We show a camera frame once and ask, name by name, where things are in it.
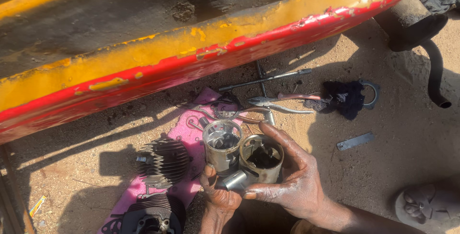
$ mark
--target pink cloth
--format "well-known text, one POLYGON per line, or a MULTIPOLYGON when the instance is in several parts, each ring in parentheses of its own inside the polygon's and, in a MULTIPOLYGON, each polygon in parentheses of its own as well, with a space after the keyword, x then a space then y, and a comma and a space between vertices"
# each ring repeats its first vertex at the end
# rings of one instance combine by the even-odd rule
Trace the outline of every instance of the pink cloth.
MULTIPOLYGON (((205 87, 200 95, 195 99, 194 103, 197 104, 204 104, 210 101, 215 101, 221 95, 216 93, 215 91, 211 90, 208 87, 205 87)), ((209 106, 203 108, 208 113, 213 114, 214 112, 211 110, 209 106)), ((236 108, 226 108, 226 110, 234 110, 236 108)), ((184 144, 185 148, 187 149, 189 156, 193 157, 193 160, 190 162, 189 171, 187 176, 177 185, 173 186, 169 190, 169 194, 179 198, 184 206, 187 208, 193 200, 196 192, 200 190, 200 182, 199 179, 196 178, 192 181, 193 177, 196 177, 198 174, 203 172, 203 168, 205 165, 205 155, 204 155, 204 147, 200 145, 200 140, 202 139, 202 131, 198 129, 192 129, 187 126, 187 118, 193 119, 194 123, 198 125, 198 119, 203 117, 204 114, 194 110, 186 110, 180 117, 179 120, 174 128, 172 128, 169 133, 168 137, 177 139, 178 136, 181 137, 181 142, 184 144)), ((242 121, 239 119, 233 120, 238 125, 241 125, 242 121)), ((150 193, 159 193, 163 192, 164 189, 156 189, 150 188, 150 193)), ((142 179, 139 176, 131 182, 129 187, 121 196, 120 200, 116 203, 113 207, 110 214, 123 214, 126 212, 130 205, 136 202, 136 198, 139 194, 145 194, 145 184, 142 182, 142 179)), ((113 220, 110 217, 106 218, 104 221, 105 225, 109 221, 113 220)), ((102 234, 101 228, 98 229, 98 234, 102 234)))

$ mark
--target dirty hand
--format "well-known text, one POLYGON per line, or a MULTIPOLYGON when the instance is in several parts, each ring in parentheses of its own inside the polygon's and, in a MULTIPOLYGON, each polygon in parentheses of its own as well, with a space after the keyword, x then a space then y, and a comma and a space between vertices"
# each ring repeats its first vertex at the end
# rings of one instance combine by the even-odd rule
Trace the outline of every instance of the dirty hand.
POLYGON ((240 206, 241 196, 233 191, 215 189, 218 176, 214 166, 206 164, 200 176, 205 193, 205 212, 201 221, 200 234, 221 233, 223 226, 240 206))
POLYGON ((327 213, 329 200, 322 191, 315 157, 285 131, 262 122, 259 128, 284 149, 284 180, 281 184, 252 184, 246 188, 243 198, 280 204, 290 214, 311 223, 320 220, 327 213))

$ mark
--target dirt ground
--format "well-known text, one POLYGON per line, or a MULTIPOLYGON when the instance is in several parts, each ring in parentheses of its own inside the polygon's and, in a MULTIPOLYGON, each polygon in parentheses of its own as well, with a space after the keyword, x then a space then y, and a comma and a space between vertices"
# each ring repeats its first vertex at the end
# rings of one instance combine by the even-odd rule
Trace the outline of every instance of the dirt ground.
MULTIPOLYGON (((460 16, 450 16, 433 39, 444 57, 442 92, 453 104, 448 109, 428 98, 429 60, 424 50, 391 52, 387 35, 373 20, 261 60, 268 75, 313 69, 311 74, 267 82, 268 96, 318 92, 328 80, 362 78, 381 86, 375 108, 361 110, 352 121, 337 112, 274 111, 277 127, 317 158, 324 192, 331 199, 396 220, 391 199, 398 190, 460 173, 460 16), (370 131, 375 140, 337 150, 337 143, 370 131)), ((95 233, 136 173, 135 151, 176 124, 181 110, 175 104, 192 101, 205 86, 216 90, 257 77, 254 63, 249 63, 6 144, 26 206, 31 208, 42 195, 48 197, 33 218, 37 232, 95 233)), ((258 85, 233 93, 245 106, 247 98, 261 95, 258 85)), ((280 104, 305 109, 301 100, 280 104)), ((258 132, 256 125, 251 130, 258 132)), ((187 210, 186 233, 197 233, 202 199, 197 195, 187 210)), ((288 233, 296 221, 280 207, 256 201, 245 201, 239 215, 254 233, 288 233)), ((458 234, 458 226, 460 220, 454 219, 428 222, 423 230, 458 234)))

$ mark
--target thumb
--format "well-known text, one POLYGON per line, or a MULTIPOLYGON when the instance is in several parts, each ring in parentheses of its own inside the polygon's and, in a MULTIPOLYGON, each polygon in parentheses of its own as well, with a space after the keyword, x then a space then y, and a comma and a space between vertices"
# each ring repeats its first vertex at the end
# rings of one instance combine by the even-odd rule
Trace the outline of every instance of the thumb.
POLYGON ((282 201, 281 194, 284 188, 284 184, 252 184, 245 189, 243 198, 279 204, 282 201))

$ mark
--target finger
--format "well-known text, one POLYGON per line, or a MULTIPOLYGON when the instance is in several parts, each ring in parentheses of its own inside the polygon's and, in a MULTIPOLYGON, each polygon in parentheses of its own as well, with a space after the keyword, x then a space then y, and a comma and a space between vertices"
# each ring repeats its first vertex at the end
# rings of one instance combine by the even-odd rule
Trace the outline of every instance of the finger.
POLYGON ((304 168, 308 165, 308 162, 313 158, 312 155, 308 154, 301 146, 299 146, 285 131, 280 131, 272 125, 260 122, 260 130, 267 136, 273 138, 284 148, 284 152, 287 156, 290 156, 292 160, 299 166, 304 168))
POLYGON ((207 163, 204 166, 203 173, 200 176, 200 184, 206 193, 214 190, 214 185, 216 184, 216 170, 212 164, 207 163))
POLYGON ((243 198, 280 204, 282 202, 282 191, 285 188, 284 184, 252 184, 245 189, 243 198))

